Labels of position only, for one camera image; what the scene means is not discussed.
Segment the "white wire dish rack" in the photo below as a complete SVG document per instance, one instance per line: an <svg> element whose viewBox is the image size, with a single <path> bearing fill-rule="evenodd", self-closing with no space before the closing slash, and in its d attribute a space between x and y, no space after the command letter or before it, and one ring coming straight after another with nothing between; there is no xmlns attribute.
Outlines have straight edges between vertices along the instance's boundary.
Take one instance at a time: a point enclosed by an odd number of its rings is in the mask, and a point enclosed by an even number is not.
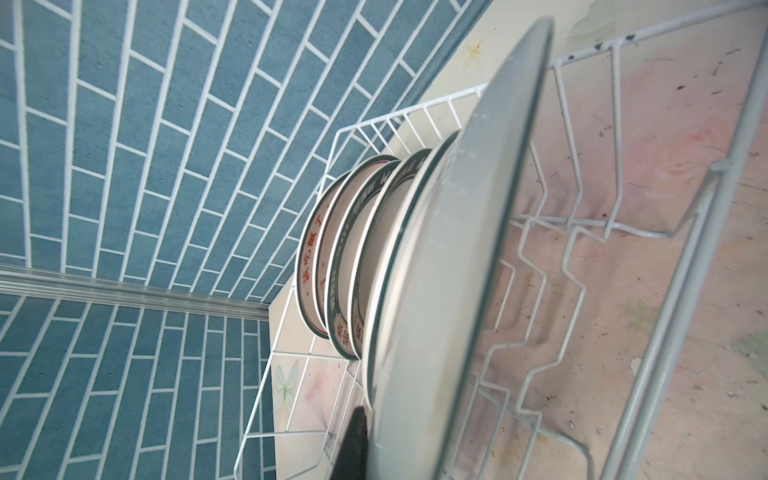
<svg viewBox="0 0 768 480"><path fill-rule="evenodd" d="M465 428L468 423L472 403L477 396L482 396L498 406L498 417L491 432L488 445L485 448L485 454L480 465L478 478L482 478L488 464L494 443L496 441L502 420L506 415L512 415L519 422L527 424L530 427L530 436L525 447L525 453L521 458L517 478L524 478L526 468L531 458L534 445L539 435L549 437L569 448L573 448L580 455L586 458L587 478L594 478L596 474L594 462L587 448L579 444L572 438L561 433L553 432L543 426L544 415L540 409L526 408L524 406L526 395L533 378L547 369L552 369L559 365L568 348L571 336L574 332L574 326L579 318L579 313L584 304L584 298L587 295L586 286L571 272L569 262L576 239L582 235L596 242L605 243L611 238L611 234L619 231L622 234L630 234L649 239L669 239L687 231L682 252L677 262L677 267L672 276L666 296L661 305L658 318L650 335L650 339L645 348L636 379L630 391L624 411L619 421L616 434L611 445L611 449L604 463L600 479L609 480L612 478L629 479L635 478L637 474L638 463L642 458L645 445L650 436L650 429L657 417L659 408L664 401L664 393L667 390L674 365L680 355L686 332L690 325L690 319L697 305L698 296L707 276L707 271L713 259L715 247L728 215L730 202L737 188L738 181L742 174L746 162L748 149L756 133L760 114L763 108L763 102L768 92L768 34L763 39L762 48L753 71L753 77L750 82L746 99L740 112L736 130L733 133L728 155L722 160L713 162L707 170L701 185L699 186L693 200L690 202L685 214L679 221L679 224L672 231L651 231L628 224L618 223L616 217L624 196L624 173L623 173L623 144L622 144L622 108L621 108L621 61L620 53L622 48L645 41L659 35L669 34L673 31L689 27L691 25L707 22L715 18L741 12L748 8L757 8L766 6L765 2L730 2L715 5L698 13L687 15L681 18L663 22L649 28L642 28L626 35L621 35L611 40L603 41L590 48L576 51L571 55L564 55L551 62L550 69L554 75L554 82L557 89L559 106L564 121L564 130L567 138L568 151L570 153L571 165L573 169L574 182L576 185L575 199L570 206L569 215L566 217L544 216L541 212L544 209L548 199L549 190L547 178L545 177L541 160L537 154L533 142L530 143L531 161L535 168L535 175L531 178L538 184L541 190L541 197L537 204L534 204L532 212L518 212L518 205L515 205L515 212L510 219L510 226L519 229L516 245L516 254L518 260L532 269L541 277L540 286L535 294L535 301L527 316L527 325L525 333L520 340L513 343L493 343L485 352L482 361L477 365L477 369L471 371L468 379L469 394L467 401L463 403L464 409L460 412L458 419L458 431L454 432L456 438L452 442L453 446L449 450L449 457L446 459L444 476L451 477L454 462L456 460L462 436L465 434ZM611 100L613 110L613 139L614 139L614 170L615 170L615 198L610 213L602 218L577 218L577 211L581 205L584 195L584 186L581 177L581 168L578 160L578 151L576 148L576 139L574 138L574 128L571 124L571 116L568 110L565 86L563 82L562 68L565 65L592 58L595 55L610 54L611 60ZM348 141L362 141L372 152L382 153L390 151L395 156L403 157L404 154L411 154L412 151L420 147L434 147L443 139L444 134L449 132L441 131L438 127L439 122L435 122L433 114L450 112L449 117L455 122L453 128L461 128L461 118L466 118L464 113L468 113L474 106L474 103L485 89L486 84L481 84L473 88L468 88L454 94L446 95L426 103L418 104L400 111L382 117L373 118L358 124L350 125L340 129L331 149L329 158L332 160L326 166L326 173L323 181L320 183L322 192L327 180L335 180L331 175L333 166L338 160L338 151L341 151ZM533 366L527 370L519 386L512 389L498 385L486 378L488 368L492 357L496 352L503 349L516 349L528 345L531 337L531 330L537 319L539 307L544 297L547 282L547 273L537 266L531 259L525 255L525 244L528 241L532 227L543 227L567 238L563 256L560 262L561 273L578 288L578 297L573 306L570 318L563 320L567 322L564 328L564 334L559 341L559 348L555 358ZM500 327L505 305L508 302L512 285L515 281L516 269L512 263L507 260L499 260L499 269L508 269L508 280L501 285L500 298L502 299L494 319L490 319L491 328L484 331L489 336L495 334ZM315 337L307 353L290 353L276 350L280 335L283 331L283 324L286 318L286 312L290 302L295 301L295 280L291 284L288 300L283 308L283 314L277 327L275 340L272 345L272 352L267 361L265 375L261 379L256 401L252 408L251 416L246 428L250 432L257 406L263 393L266 382L266 373L269 371L274 356L293 356L304 358L303 374L298 386L301 391L306 368L310 359L334 360L339 358L335 356L324 356L313 353L316 340ZM359 363L353 361L346 362L344 375L342 376L339 389L336 394L336 401L333 405L328 426L325 430L311 431L290 431L290 425L294 417L297 402L294 402L285 432L272 433L247 433L240 444L237 461L235 463L234 474L236 478L242 478L242 460L243 450L249 439L266 436L285 436L285 435L322 435L323 447L318 453L314 465L304 469L301 472L292 475L290 478L301 477L312 472L312 478L327 478L333 467L333 459L339 445L339 437L343 434L345 422L349 415L353 392L355 389L362 389L358 380ZM338 425L337 432L332 432L332 426ZM321 461L327 458L325 471L322 469Z"/></svg>

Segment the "tiled backsplash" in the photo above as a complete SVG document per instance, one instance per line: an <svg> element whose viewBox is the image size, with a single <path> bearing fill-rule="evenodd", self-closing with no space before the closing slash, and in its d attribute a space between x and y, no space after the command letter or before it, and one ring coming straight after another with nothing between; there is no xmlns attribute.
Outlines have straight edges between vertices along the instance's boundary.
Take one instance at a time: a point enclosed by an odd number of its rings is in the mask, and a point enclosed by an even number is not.
<svg viewBox="0 0 768 480"><path fill-rule="evenodd" d="M264 321L0 294L0 478L232 478L269 351Z"/></svg>
<svg viewBox="0 0 768 480"><path fill-rule="evenodd" d="M0 2L0 263L271 302L336 130L488 1Z"/></svg>

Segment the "dish drying rack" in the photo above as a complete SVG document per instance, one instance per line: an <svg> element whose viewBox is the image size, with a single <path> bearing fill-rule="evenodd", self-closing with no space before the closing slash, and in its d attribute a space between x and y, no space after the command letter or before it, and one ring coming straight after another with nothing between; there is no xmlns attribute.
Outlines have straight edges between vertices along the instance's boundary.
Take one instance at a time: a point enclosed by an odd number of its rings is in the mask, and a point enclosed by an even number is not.
<svg viewBox="0 0 768 480"><path fill-rule="evenodd" d="M638 464L642 458L644 448L650 437L651 427L653 426L659 409L664 402L664 393L667 390L670 378L674 371L675 363L678 356L680 355L686 333L690 326L691 317L697 305L698 296L703 286L703 282L706 279L707 271L710 268L718 238L723 230L723 226L728 215L730 202L735 194L738 181L742 174L742 170L749 153L749 147L753 141L758 122L760 120L760 114L763 109L763 102L765 101L766 93L768 93L768 32L763 38L760 54L753 71L753 77L751 79L750 86L746 94L746 99L744 100L740 112L736 129L733 133L733 140L728 155L724 159L715 161L709 166L709 169L707 170L701 185L695 193L694 198L690 202L686 212L680 219L678 225L672 231L667 232L644 230L615 221L619 211L619 206L621 205L622 197L624 195L623 152L621 139L621 49L622 47L638 43L639 41L644 41L660 35L669 34L673 31L686 28L691 25L707 22L709 20L733 14L735 12L741 12L749 8L764 7L767 5L768 2L765 2L764 0L759 2L728 2L715 5L700 12L675 18L666 22L661 22L648 28L642 28L628 35L618 36L611 40L603 41L602 43L593 47L584 48L570 55L564 55L560 58L555 58L552 60L549 69L552 70L554 75L559 105L562 110L565 133L568 141L568 150L571 155L570 158L577 187L576 198L571 206L570 214L568 217L549 217L541 215L549 192L546 182L547 179L543 175L541 162L539 160L536 148L533 144L533 141L530 141L528 146L531 159L533 161L533 165L535 166L535 171L538 177L537 183L539 183L541 186L541 199L539 200L534 213L512 214L509 223L513 227L521 230L521 236L518 241L516 250L518 259L525 265L529 266L539 276L541 276L541 285L538 289L531 315L528 318L523 338L520 341L514 343L496 343L492 345L485 354L485 358L480 370L470 372L469 382L472 388L472 396L469 400L468 408L465 411L462 410L460 412L460 417L458 418L458 438L455 444L448 451L449 463L447 464L447 468L443 469L443 478L451 478L450 472L456 460L459 446L461 445L461 439L464 435L465 427L467 426L469 413L472 410L472 403L475 401L478 395L485 397L498 407L498 418L495 422L488 446L486 447L478 478L482 478L485 473L485 469L488 464L488 458L493 449L496 436L502 424L502 420L507 414L512 415L518 421L528 425L531 428L531 434L527 441L525 453L518 469L518 474L516 477L518 480L525 477L525 471L531 458L533 446L539 434L561 442L583 455L587 461L586 477L590 479L594 478L594 460L591 457L588 449L573 440L573 438L561 433L553 432L550 429L542 426L543 413L541 410L529 409L523 406L528 388L536 374L544 370L556 367L563 360L569 341L571 339L571 335L574 331L575 323L584 303L584 298L587 294L586 286L580 282L579 279L568 268L568 262L570 260L574 242L579 237L579 235L583 235L594 241L605 243L611 237L611 233L616 230L650 239L670 239L686 230L688 224L690 224L690 227L687 228L687 239L685 240L684 247L680 253L680 258L677 262L677 266L670 281L670 285L667 288L667 293L661 305L657 322L655 323L653 332L650 335L650 339L648 340L647 346L642 356L642 362L640 364L639 370L637 371L637 376L634 380L634 384L625 404L621 420L619 421L617 431L611 444L611 449L608 453L606 462L601 470L599 477L600 480L610 480L612 478L635 478ZM562 68L565 65L583 61L587 58L594 57L595 55L605 53L610 53L611 58L616 196L613 202L611 213L607 216L607 218L577 218L576 212L579 208L579 205L581 204L584 188L575 146L573 127L571 125L571 117L568 112L568 102L565 95ZM363 151L363 154L361 154L357 159L355 165L357 165L357 163L359 163L367 154L372 154L372 152L379 154L383 153L384 150L389 150L394 154L395 148L398 147L398 145L402 147L405 152L411 154L412 151L409 149L408 142L402 138L405 136L404 132L406 129L410 130L412 137L415 138L415 140L422 148L428 147L428 145L423 140L428 136L432 136L434 134L439 140L443 139L443 133L438 129L438 126L430 114L430 111L434 111L434 108L438 107L439 105L447 105L457 128L462 128L462 122L459 119L459 115L455 107L455 102L461 99L473 97L476 101L477 98L480 98L486 86L487 84L480 84L472 88L446 95L444 97L436 98L435 100L417 104L412 107L392 112L391 114L383 115L381 117L359 122L357 124L339 129L339 131L336 133L336 136L334 137L333 145L331 147L329 158L332 160L329 161L326 165L325 174L323 175L323 179L320 181L319 192L323 192L326 186L330 185L330 182L336 179L333 175L330 174L330 172L332 171L334 164L339 158L338 151L343 150L344 146L346 146L346 142L358 141L364 144L365 147L369 147L369 149L366 148ZM427 120L427 125L425 127L416 127L415 123L418 122L412 121L411 116L416 112L424 114L424 117ZM339 139L343 134L348 135L343 141L341 148L337 150ZM360 137L362 137L362 140L357 137L356 134L359 134ZM545 287L547 285L547 274L523 254L525 243L528 239L528 234L534 225L553 230L556 233L563 234L568 237L568 242L566 243L564 254L560 262L560 270L575 286L578 287L579 294L578 298L576 299L573 313L571 314L570 319L568 319L568 325L564 335L562 336L556 358L550 362L546 362L528 369L524 380L522 381L515 395L509 388L497 385L493 382L489 382L486 380L485 376L488 372L488 367L495 352L502 349L521 348L528 343L528 339L531 335L531 330L535 322L539 306L541 305L541 299L544 296ZM598 232L589 230L589 228L598 229ZM484 333L489 334L493 334L499 328L499 324L502 320L502 313L504 312L512 284L515 280L515 267L503 259L499 259L498 262L500 268L510 269L511 274L505 286L504 296L498 315L495 318L494 328L484 330ZM318 454L318 458L314 465L296 473L295 475L290 476L289 478L299 478L300 476L305 475L315 470L316 468L319 468L321 461L323 460L323 456L325 456L328 460L328 465L326 466L326 471L323 474L323 478L328 478L331 472L331 468L333 467L336 451L339 447L339 437L343 435L343 426L345 425L345 421L349 416L349 407L353 397L353 392L355 389L360 389L362 391L362 384L358 380L360 364L359 362L347 360L327 428L325 430L290 431L290 425L294 417L297 399L299 398L298 392L301 391L304 377L306 376L307 366L309 365L309 360L341 360L340 357L324 356L313 353L317 341L316 336L313 337L312 344L307 353L281 352L276 350L280 340L280 334L283 331L283 324L286 319L288 306L290 302L294 301L295 299L295 290L296 280L294 278L293 282L290 284L290 291L288 292L286 304L283 308L282 316L280 317L280 323L277 327L275 340L273 341L270 356L267 360L266 368L264 369L264 374L259 385L256 401L251 410L250 418L245 430L246 434L240 444L240 450L238 452L234 467L234 474L235 478L237 479L242 478L243 450L245 448L246 442L249 439L269 436L293 435L322 435L323 447L321 452ZM250 433L253 420L256 416L257 406L259 405L266 383L266 376L270 371L274 356L292 356L305 359L303 372L300 377L300 382L296 394L296 400L291 405L290 415L286 424L285 432ZM343 388L347 380L351 382L349 384L348 391ZM345 392L345 399L342 395L342 391ZM339 431L334 435L331 432L331 427L334 425L334 420L337 414L340 414L340 421L337 420L336 422L336 424L339 426ZM333 445L330 445L330 439L333 440Z"/></svg>

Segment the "wire rack frame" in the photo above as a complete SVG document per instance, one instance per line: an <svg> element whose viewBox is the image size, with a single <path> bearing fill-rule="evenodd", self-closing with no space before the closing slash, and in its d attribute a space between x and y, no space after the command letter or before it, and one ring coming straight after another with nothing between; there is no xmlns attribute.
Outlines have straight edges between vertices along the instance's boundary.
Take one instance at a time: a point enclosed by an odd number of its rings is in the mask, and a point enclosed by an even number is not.
<svg viewBox="0 0 768 480"><path fill-rule="evenodd" d="M470 398L469 406L462 413L462 417L460 418L458 437L455 440L452 449L449 450L449 462L442 473L445 478L451 478L450 472L456 460L458 448L461 445L461 439L467 425L472 403L474 402L477 395L483 396L499 406L498 418L492 432L491 441L486 447L478 478L482 478L485 474L485 469L488 464L488 457L490 456L490 452L495 444L496 435L498 434L498 430L501 426L503 418L507 414L512 415L517 420L531 427L531 434L526 445L523 459L518 469L518 479L524 478L525 476L525 471L528 467L528 463L533 451L533 446L535 444L536 438L538 437L538 434L542 434L551 439L557 440L581 453L587 460L586 477L594 478L594 461L588 449L566 435L562 435L560 433L546 429L541 425L543 420L542 411L526 409L523 406L526 393L528 392L528 387L530 386L534 376L546 369L556 367L563 360L565 351L571 338L571 334L573 333L576 321L578 319L581 306L584 303L587 288L568 268L568 261L570 260L570 255L571 251L573 250L574 243L579 235L584 235L588 238L591 238L592 240L604 243L608 240L611 232L614 230L623 231L639 237L652 239L669 239L675 237L680 232L688 228L688 236L680 253L680 259L678 260L677 267L674 271L674 275L672 276L670 285L667 288L667 294L664 297L657 322L655 323L654 330L651 333L648 344L646 345L637 377L634 380L634 384L627 398L624 411L622 413L616 434L611 444L611 449L608 453L606 462L601 470L600 475L600 480L611 480L613 478L628 480L630 478L635 478L639 461L641 460L645 445L647 444L648 438L650 436L651 426L653 425L659 409L664 402L664 393L667 390L672 372L674 371L674 364L677 361L677 357L680 355L680 350L685 340L688 327L690 326L690 320L696 307L698 296L703 286L703 282L706 279L707 271L710 268L715 248L717 247L717 240L723 230L723 226L728 215L730 202L736 192L738 181L742 174L744 164L746 163L749 147L756 133L757 125L763 108L763 102L766 99L766 94L768 94L768 31L766 31L766 35L763 38L760 54L753 71L753 77L751 79L750 86L746 94L746 99L740 112L736 129L733 133L733 140L728 155L724 159L715 161L710 165L689 207L681 217L678 225L672 231L644 230L615 221L624 194L623 152L621 141L622 111L620 52L622 47L638 43L639 41L654 38L659 35L668 34L681 28L707 22L709 20L747 10L749 8L765 6L768 6L768 2L765 0L728 2L715 5L691 15L685 15L683 17L662 22L648 28L636 30L634 33L622 35L609 41L604 41L603 43L595 45L594 47L585 48L570 55L564 55L560 58L554 59L551 62L549 68L553 71L554 75L555 86L557 88L559 104L562 110L565 126L565 133L568 141L568 150L571 154L574 179L577 186L576 198L574 203L571 205L570 214L568 217L548 217L541 215L541 211L544 208L545 201L548 196L548 188L535 146L533 145L533 142L530 142L529 150L531 152L531 158L535 166L538 183L541 185L542 197L539 200L534 213L512 214L509 223L513 227L521 229L521 236L517 245L518 259L525 265L531 267L539 276L541 276L541 285L539 287L531 315L528 319L528 324L526 326L523 338L514 343L497 343L491 346L488 349L488 352L485 354L485 358L480 370L470 372L470 378L474 378L474 382L472 383L472 396ZM616 196L614 199L613 207L611 209L611 214L607 219L576 218L576 211L581 203L584 188L581 180L581 169L575 146L571 117L568 112L568 102L565 96L562 67L570 63L594 57L595 55L599 55L601 53L611 54ZM404 108L402 110L392 112L391 114L383 115L368 121L360 122L358 124L339 129L339 131L336 132L336 136L331 147L331 155L329 158L332 160L326 165L326 172L320 182L319 191L322 192L324 190L327 184L327 180L335 180L335 177L332 176L329 172L331 171L331 168L333 167L336 160L338 160L338 155L334 156L334 154L336 152L336 145L342 134L347 134L346 139L343 142L343 144L346 145L346 142L350 139L360 141L359 139L355 139L353 137L353 134L360 133L362 138L365 139L365 145L370 146L370 148L376 153L381 153L384 150L389 150L390 152L394 153L394 149L389 140L394 141L394 139L396 139L399 142L399 145L401 145L405 151L410 154L411 151L408 145L401 137L400 132L393 124L393 122L400 126L408 125L421 147L426 147L425 142L422 140L422 135L419 134L419 129L416 128L414 122L410 118L410 115L417 111L423 112L429 123L428 128L430 127L433 130L437 138L442 139L442 133L438 129L437 124L429 113L429 109L437 105L447 105L451 111L451 115L454 122L456 123L456 126L461 128L462 122L459 119L459 115L455 108L454 102L459 99L469 98L472 96L479 99L486 86L487 84L480 84L463 91L455 92L454 94L436 98L432 101L417 104L409 108ZM371 128L371 130L374 132L373 136L366 134L366 132L363 130L366 127ZM389 134L382 133L387 127L390 129L391 137ZM365 153L366 151L360 155L355 164L362 160ZM534 225L538 225L540 227L568 235L568 242L561 259L560 270L573 284L578 287L579 294L574 310L570 319L568 320L565 334L561 339L560 348L556 358L550 362L531 367L526 372L526 375L517 391L517 394L513 399L512 391L509 388L494 384L493 382L489 382L485 379L485 374L488 371L488 367L494 353L502 349L519 348L527 344L533 324L536 319L536 315L538 313L538 308L541 305L541 299L544 296L545 287L547 285L547 274L524 255L525 243L528 239L528 234ZM495 319L494 328L484 330L484 333L494 333L498 330L499 323L501 322L502 318L502 312L504 311L511 286L515 280L515 267L503 259L499 259L499 263L503 268L510 269L511 275L505 288L505 294L502 298L499 314ZM286 300L286 304L283 308L282 316L280 317L280 323L276 331L275 340L272 345L272 351L264 370L265 373L261 379L256 401L251 411L248 427L246 429L247 433L243 437L243 441L240 444L240 450L237 455L234 469L235 477L238 479L242 478L243 450L248 439L285 435L323 435L323 447L321 448L321 452L319 453L315 464L295 475L292 475L289 478L300 477L301 475L305 475L306 473L318 468L321 460L323 459L323 456L326 456L328 459L328 465L326 466L326 471L323 476L323 478L327 478L330 474L330 469L333 466L333 458L339 444L339 436L334 435L331 432L334 419L336 414L339 412L339 407L341 406L339 401L343 401L343 409L340 413L340 421L338 422L340 430L343 426L344 420L346 420L349 413L353 392L355 389L362 390L362 385L357 378L359 373L359 364L357 362L347 361L344 375L341 379L341 385L339 386L339 390L336 394L336 401L334 402L331 416L328 421L328 426L325 430L291 432L290 425L293 420L293 414L296 408L296 402L294 402L290 411L288 422L286 424L285 432L248 433L250 431L257 406L259 405L259 401L263 393L263 387L266 382L266 374L271 367L274 356L294 356L305 359L303 374L298 386L299 392L301 390L303 378L306 375L306 370L310 359L334 361L340 360L340 357L336 356L322 356L314 354L313 350L317 341L316 337L313 339L310 349L307 353L290 353L276 350L277 343L280 339L280 334L283 330L283 324L286 319L288 306L294 299L295 289L296 284L294 279L290 286L290 291ZM342 387L347 380L351 381L351 383L349 384L349 391L346 393L346 400L344 400L342 391L346 390ZM333 439L333 446L330 452L327 450L329 439Z"/></svg>

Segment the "plate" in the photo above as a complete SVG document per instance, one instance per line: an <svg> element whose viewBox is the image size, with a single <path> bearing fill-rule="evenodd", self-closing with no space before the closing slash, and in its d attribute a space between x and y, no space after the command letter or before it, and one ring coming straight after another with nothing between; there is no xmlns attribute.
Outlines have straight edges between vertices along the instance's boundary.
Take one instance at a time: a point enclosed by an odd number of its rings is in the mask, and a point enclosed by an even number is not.
<svg viewBox="0 0 768 480"><path fill-rule="evenodd" d="M350 288L346 304L339 296L350 332L358 329L365 331L364 314L371 295L373 276L379 265L387 236L392 230L397 212L406 198L413 177L431 151L425 148L401 162L382 187L381 194L373 202L372 213L363 229L362 242L355 252L353 261L355 268L349 279ZM362 353L365 349L364 345L368 345L363 342L363 337L364 335L352 337L352 347L358 353Z"/></svg>
<svg viewBox="0 0 768 480"><path fill-rule="evenodd" d="M310 281L315 269L320 228L325 223L331 200L336 196L336 192L346 176L347 174L344 174L337 178L315 204L301 234L301 250L296 256L296 303L299 304L301 318L312 333L324 339L328 338L328 331L315 310L315 300L312 297L312 283Z"/></svg>
<svg viewBox="0 0 768 480"><path fill-rule="evenodd" d="M349 280L354 267L355 252L373 208L373 201L398 164L398 161L390 161L382 165L359 187L354 200L344 212L341 228L333 241L325 298L326 320L333 348L346 359L358 360L362 356L360 350L353 347L352 340L355 337L362 342L362 325L357 329L350 329L341 308L349 297Z"/></svg>
<svg viewBox="0 0 768 480"><path fill-rule="evenodd" d="M406 227L382 302L392 330L376 352L370 480L445 476L552 29L536 21L502 63Z"/></svg>
<svg viewBox="0 0 768 480"><path fill-rule="evenodd" d="M333 251L333 242L336 240L336 235L341 227L344 213L352 203L352 200L354 200L357 190L368 180L368 177L385 163L393 160L397 159L392 155L376 155L363 161L356 169L349 172L334 193L326 215L326 221L323 222L317 234L317 255L312 272L312 297L314 298L315 313L323 323L323 328L326 332L328 332L325 305L326 281L330 257Z"/></svg>
<svg viewBox="0 0 768 480"><path fill-rule="evenodd" d="M392 273L392 261L398 252L402 234L409 222L415 203L419 200L424 185L432 176L435 168L443 158L445 151L456 139L458 132L449 135L442 144L435 150L429 152L426 158L418 157L416 164L412 165L415 174L412 177L405 197L402 200L400 208L397 210L392 228L386 233L386 242L379 255L379 261L376 264L376 272L373 276L373 282L370 288L370 297L366 307L366 324L363 331L362 348L362 388L365 392L366 402L369 406L373 404L375 391L373 388L373 372L376 366L376 345L381 337L379 321L381 315L381 306L384 299L384 292L389 284L389 277Z"/></svg>

